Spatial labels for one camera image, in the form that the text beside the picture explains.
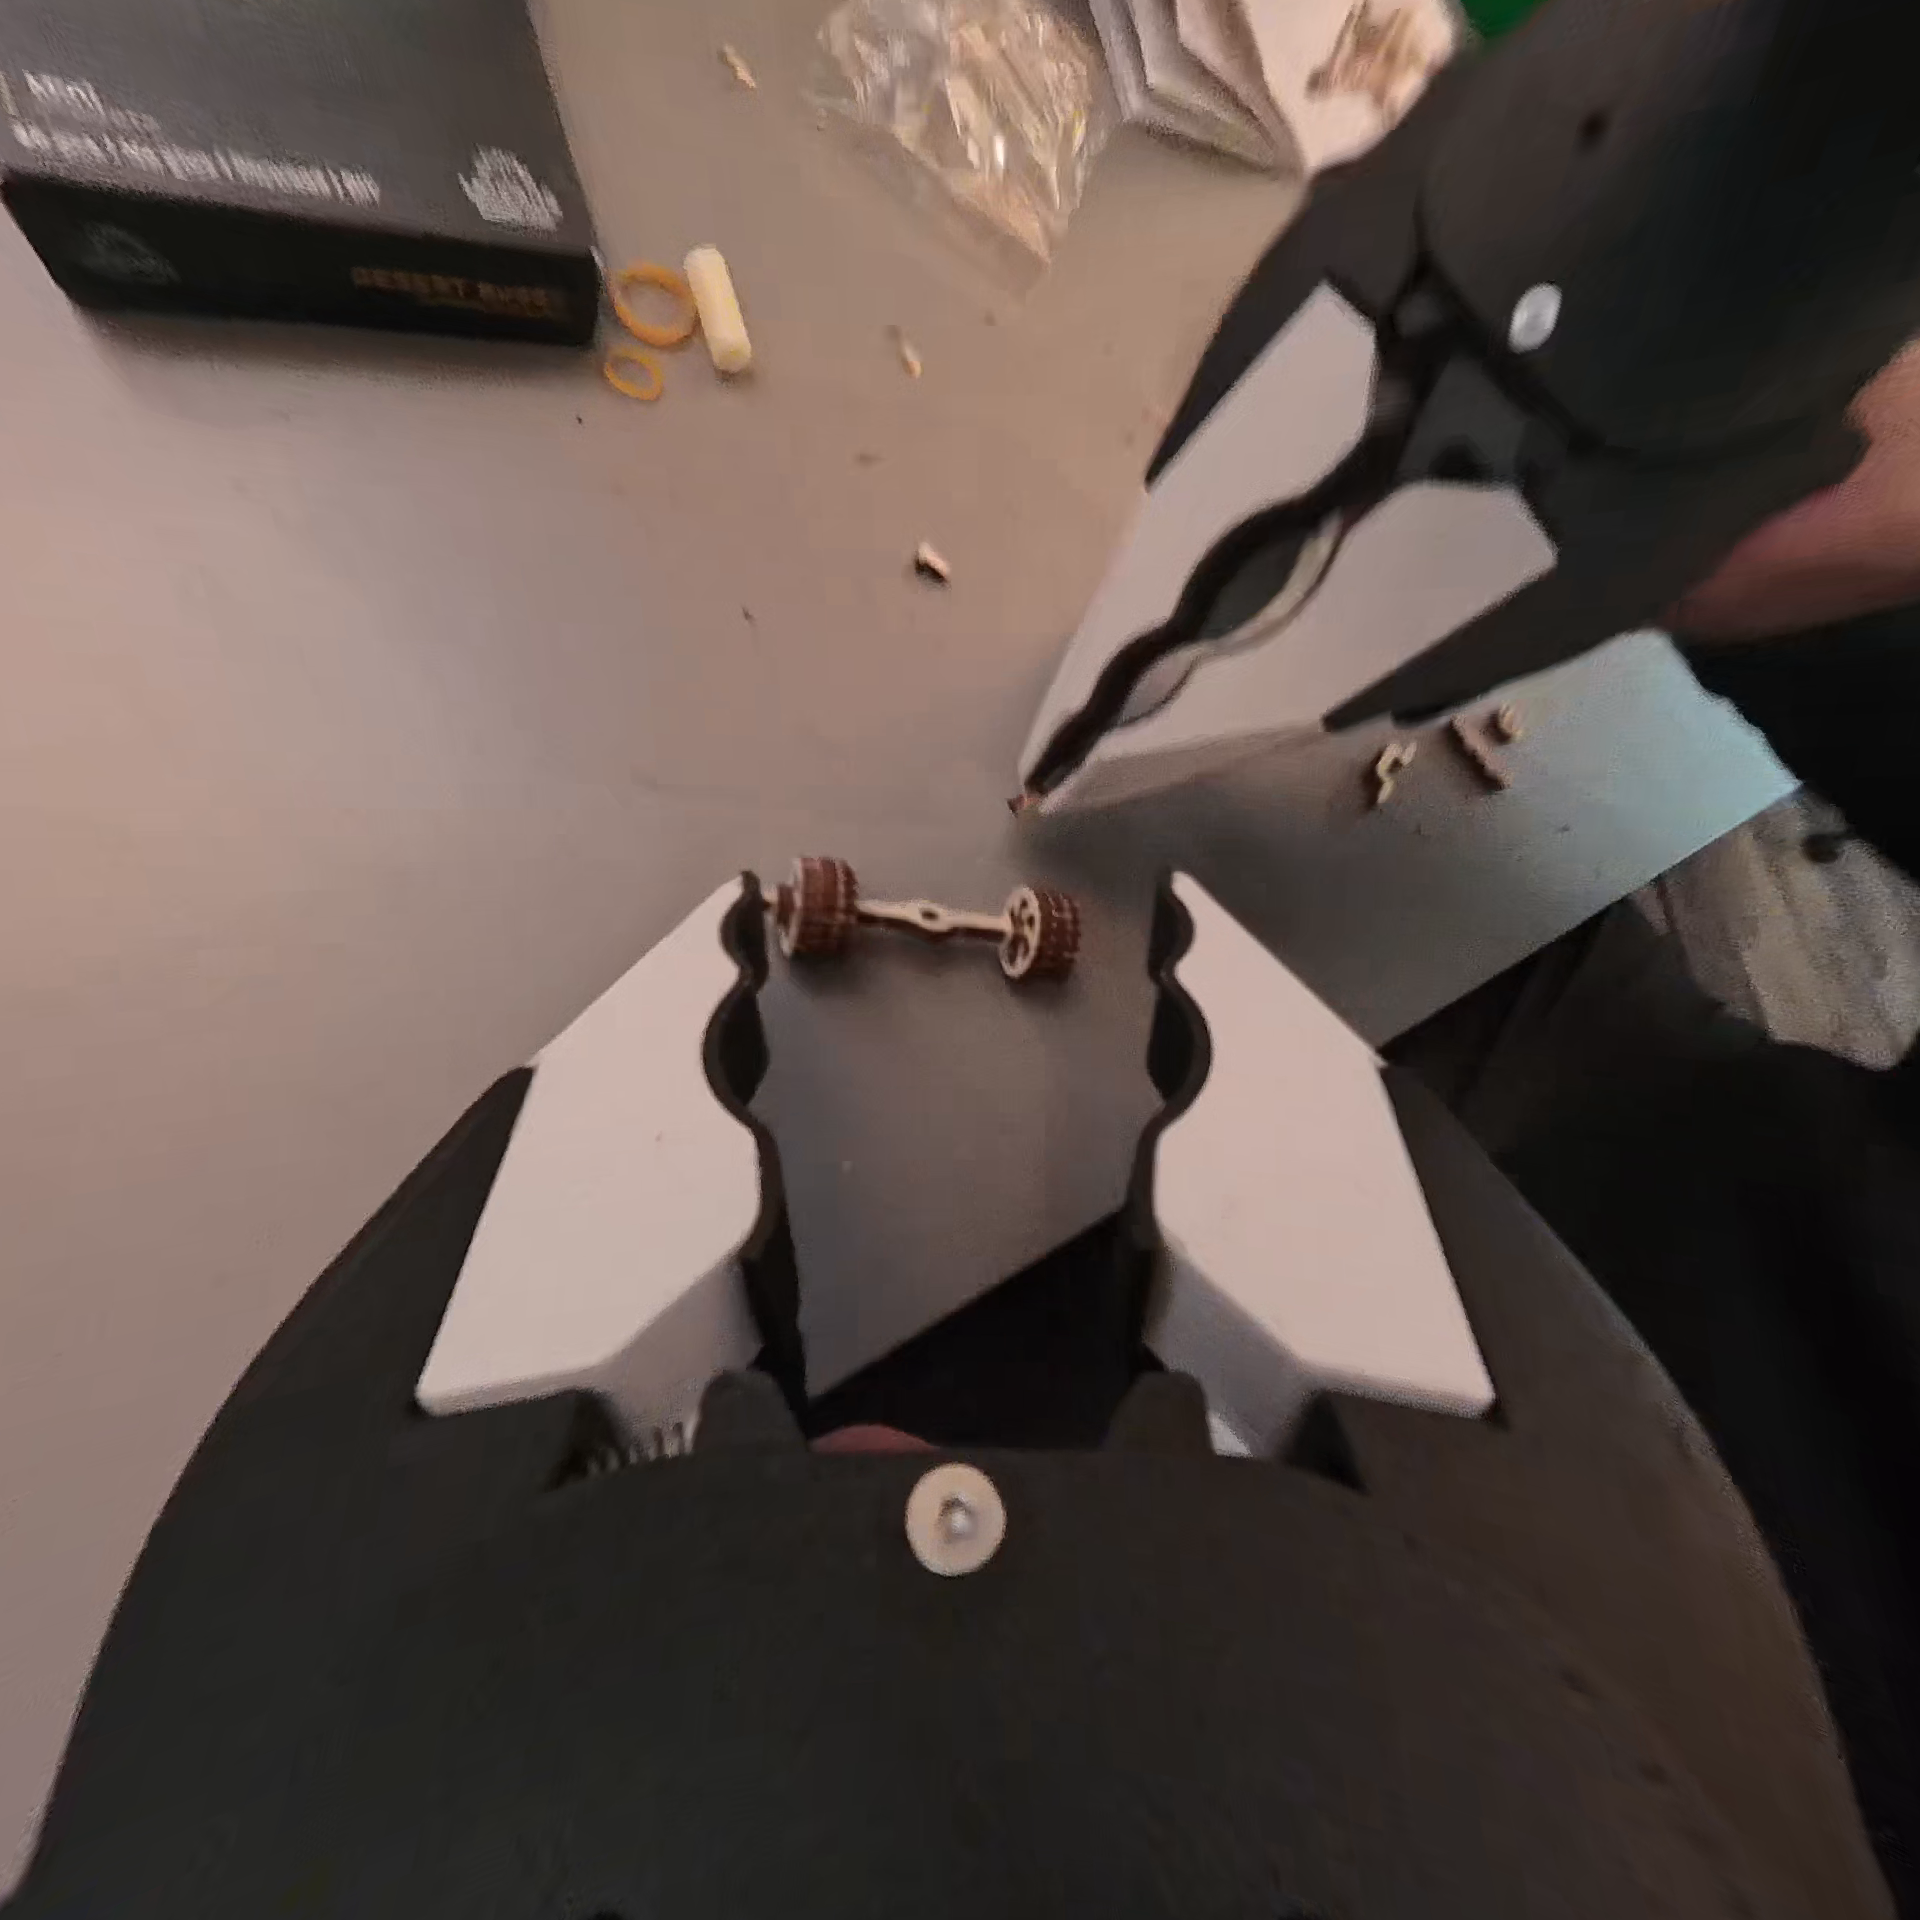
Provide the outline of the black model kit box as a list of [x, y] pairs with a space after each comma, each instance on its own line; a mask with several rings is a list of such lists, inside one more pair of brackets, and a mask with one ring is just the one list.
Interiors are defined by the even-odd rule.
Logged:
[[524, 3], [6, 3], [6, 210], [68, 301], [586, 348]]

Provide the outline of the wooden wheel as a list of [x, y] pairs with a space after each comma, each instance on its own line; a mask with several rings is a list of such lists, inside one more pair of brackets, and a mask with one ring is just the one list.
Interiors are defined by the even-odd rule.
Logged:
[[764, 909], [791, 962], [839, 961], [862, 936], [888, 933], [928, 946], [991, 949], [1001, 979], [1034, 987], [1066, 981], [1084, 952], [1082, 905], [1059, 889], [1025, 882], [994, 909], [880, 898], [865, 893], [854, 866], [836, 856], [796, 858]]

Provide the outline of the small cream cylinder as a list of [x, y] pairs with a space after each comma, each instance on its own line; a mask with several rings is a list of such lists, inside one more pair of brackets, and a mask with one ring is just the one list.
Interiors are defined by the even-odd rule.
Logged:
[[695, 248], [684, 256], [684, 277], [710, 359], [720, 377], [753, 372], [754, 348], [729, 260], [720, 248]]

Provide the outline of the assembly instruction booklet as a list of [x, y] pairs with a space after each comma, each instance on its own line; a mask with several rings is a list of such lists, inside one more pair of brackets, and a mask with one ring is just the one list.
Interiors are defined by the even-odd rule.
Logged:
[[1454, 3], [1091, 3], [1120, 115], [1276, 176], [1391, 132], [1474, 29]]

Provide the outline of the wooden peg part dark tip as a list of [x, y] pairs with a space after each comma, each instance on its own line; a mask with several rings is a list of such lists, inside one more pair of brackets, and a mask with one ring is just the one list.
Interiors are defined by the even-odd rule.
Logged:
[[1447, 721], [1454, 753], [1468, 763], [1476, 785], [1503, 795], [1514, 788], [1519, 773], [1514, 753], [1528, 743], [1528, 711], [1515, 703], [1500, 703], [1476, 711], [1456, 711]]

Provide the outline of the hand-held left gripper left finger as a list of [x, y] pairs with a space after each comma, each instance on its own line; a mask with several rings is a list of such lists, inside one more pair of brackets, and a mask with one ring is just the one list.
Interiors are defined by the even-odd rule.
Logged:
[[754, 875], [722, 882], [530, 1065], [416, 1383], [434, 1415], [583, 1391], [692, 1420], [760, 1361], [804, 1401], [801, 1268], [778, 1145]]

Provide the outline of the person's right hand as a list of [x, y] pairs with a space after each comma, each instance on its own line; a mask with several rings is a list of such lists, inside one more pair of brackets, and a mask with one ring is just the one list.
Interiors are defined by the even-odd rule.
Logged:
[[1915, 343], [1860, 388], [1851, 423], [1864, 437], [1856, 469], [1743, 540], [1665, 618], [1673, 637], [1776, 640], [1915, 601]]

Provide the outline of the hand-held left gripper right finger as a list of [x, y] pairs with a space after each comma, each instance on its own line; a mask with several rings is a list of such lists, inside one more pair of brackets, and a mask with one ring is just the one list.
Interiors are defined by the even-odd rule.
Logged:
[[1378, 1055], [1182, 872], [1147, 975], [1144, 1343], [1199, 1383], [1214, 1452], [1286, 1455], [1327, 1395], [1490, 1412]]

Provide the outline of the clear plastic bag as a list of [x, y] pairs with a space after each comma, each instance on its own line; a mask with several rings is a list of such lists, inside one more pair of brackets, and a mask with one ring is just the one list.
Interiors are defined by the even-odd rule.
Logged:
[[1020, 277], [1056, 258], [1118, 125], [1073, 5], [833, 5], [808, 96], [902, 196]]

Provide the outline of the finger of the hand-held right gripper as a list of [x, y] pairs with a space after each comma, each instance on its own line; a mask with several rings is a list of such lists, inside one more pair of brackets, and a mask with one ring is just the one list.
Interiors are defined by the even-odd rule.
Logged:
[[1203, 649], [1155, 708], [1043, 775], [1064, 722], [1086, 708], [1118, 649], [1175, 609], [1199, 548], [1150, 533], [1144, 503], [1043, 696], [1020, 763], [1020, 802], [1038, 815], [1104, 810], [1222, 775], [1321, 737], [1323, 721], [1398, 667], [1545, 578], [1558, 548], [1528, 503], [1503, 488], [1423, 482], [1391, 495], [1339, 543], [1319, 583], [1256, 637]]
[[1319, 283], [1146, 484], [1048, 685], [1023, 787], [1067, 787], [1115, 747], [1122, 711], [1170, 653], [1201, 640], [1248, 567], [1328, 519], [1313, 495], [1360, 447], [1376, 333]]

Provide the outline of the person's black-clothed body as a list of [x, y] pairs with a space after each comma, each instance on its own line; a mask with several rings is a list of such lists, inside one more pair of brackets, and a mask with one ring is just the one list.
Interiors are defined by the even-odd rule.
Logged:
[[1618, 904], [1394, 1048], [1683, 1392], [1918, 1907], [1918, 1058], [1771, 1041]]

